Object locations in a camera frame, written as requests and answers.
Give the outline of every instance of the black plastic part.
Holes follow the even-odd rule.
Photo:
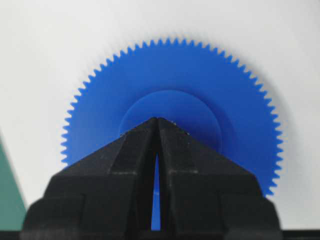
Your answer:
[[[0,231],[1,240],[19,240],[19,231]],[[284,230],[283,240],[319,240],[320,230]],[[141,231],[140,240],[167,240],[170,236],[165,231]]]
[[[151,231],[156,155],[161,231]],[[20,239],[280,240],[283,233],[253,174],[151,118],[54,175]]]

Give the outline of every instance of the blue plastic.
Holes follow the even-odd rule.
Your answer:
[[[159,231],[161,229],[161,213],[160,213],[160,180],[159,180],[159,160],[156,156],[154,169],[154,187],[153,187],[153,201],[152,201],[152,219],[151,230]]]
[[[231,60],[185,40],[151,41],[107,59],[71,104],[63,162],[77,162],[149,117],[165,117],[254,173],[264,195],[271,195],[282,151],[277,115],[257,78]]]

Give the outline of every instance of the white backdrop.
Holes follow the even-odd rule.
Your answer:
[[[283,228],[320,228],[319,1],[5,0],[0,31],[1,138],[26,206],[64,166],[64,118],[88,74],[127,46],[178,37],[232,53],[264,83],[284,140],[269,198]]]

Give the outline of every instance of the narrow gap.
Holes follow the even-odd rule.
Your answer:
[[[160,231],[160,230],[161,230],[161,214],[160,214],[159,158],[158,158],[158,155],[156,155],[155,168],[154,168],[151,231]]]

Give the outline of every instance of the green object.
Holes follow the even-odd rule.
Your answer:
[[[26,208],[0,141],[0,231],[20,230]]]

